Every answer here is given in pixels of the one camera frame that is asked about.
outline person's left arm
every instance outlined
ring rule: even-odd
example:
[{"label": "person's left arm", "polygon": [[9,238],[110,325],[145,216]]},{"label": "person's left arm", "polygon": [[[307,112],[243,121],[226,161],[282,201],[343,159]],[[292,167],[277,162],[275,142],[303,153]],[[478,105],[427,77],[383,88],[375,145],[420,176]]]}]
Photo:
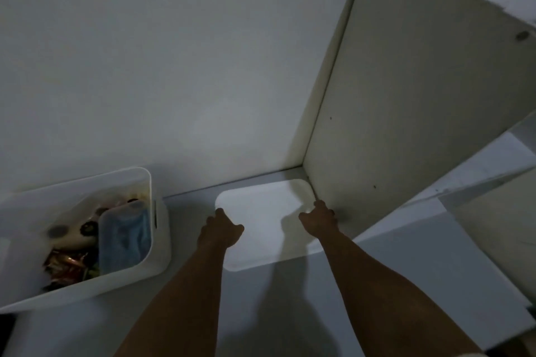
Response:
[{"label": "person's left arm", "polygon": [[114,357],[213,357],[225,251],[243,231],[217,209],[201,230],[197,250],[151,301]]}]

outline bin contents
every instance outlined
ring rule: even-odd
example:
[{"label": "bin contents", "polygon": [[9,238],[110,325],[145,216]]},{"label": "bin contents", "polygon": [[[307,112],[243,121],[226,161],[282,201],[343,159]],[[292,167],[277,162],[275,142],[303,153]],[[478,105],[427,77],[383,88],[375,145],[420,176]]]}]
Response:
[{"label": "bin contents", "polygon": [[[44,291],[135,266],[145,258],[151,247],[149,207],[143,200],[147,195],[136,196],[86,198],[46,231],[52,251],[43,264],[50,275]],[[88,212],[92,206],[95,210]]]}]

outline white plastic bin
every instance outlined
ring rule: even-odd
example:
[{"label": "white plastic bin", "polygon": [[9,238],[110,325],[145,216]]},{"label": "white plastic bin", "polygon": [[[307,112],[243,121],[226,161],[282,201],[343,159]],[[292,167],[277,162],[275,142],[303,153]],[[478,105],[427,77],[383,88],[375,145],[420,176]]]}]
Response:
[{"label": "white plastic bin", "polygon": [[[58,215],[94,192],[147,184],[150,192],[151,249],[138,265],[43,293],[50,276],[43,262],[51,250],[43,232]],[[0,204],[0,313],[63,305],[149,278],[171,260],[166,206],[140,167],[13,194]]]}]

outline person's right arm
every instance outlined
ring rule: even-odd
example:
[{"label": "person's right arm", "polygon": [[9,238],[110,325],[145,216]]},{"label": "person's right arm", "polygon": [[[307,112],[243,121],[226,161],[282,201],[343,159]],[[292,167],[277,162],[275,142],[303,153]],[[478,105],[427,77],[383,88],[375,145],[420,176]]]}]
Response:
[{"label": "person's right arm", "polygon": [[332,210],[300,213],[324,248],[350,322],[367,357],[454,357],[479,347],[417,286],[339,232]]}]

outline person's left hand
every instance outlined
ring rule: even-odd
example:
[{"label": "person's left hand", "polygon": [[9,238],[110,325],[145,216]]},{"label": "person's left hand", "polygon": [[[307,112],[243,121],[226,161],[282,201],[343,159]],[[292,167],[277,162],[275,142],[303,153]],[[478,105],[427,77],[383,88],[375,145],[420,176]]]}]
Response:
[{"label": "person's left hand", "polygon": [[219,245],[227,249],[238,241],[243,232],[243,225],[235,225],[222,208],[216,209],[216,216],[208,217],[206,225],[201,229],[201,234],[197,239],[197,248]]}]

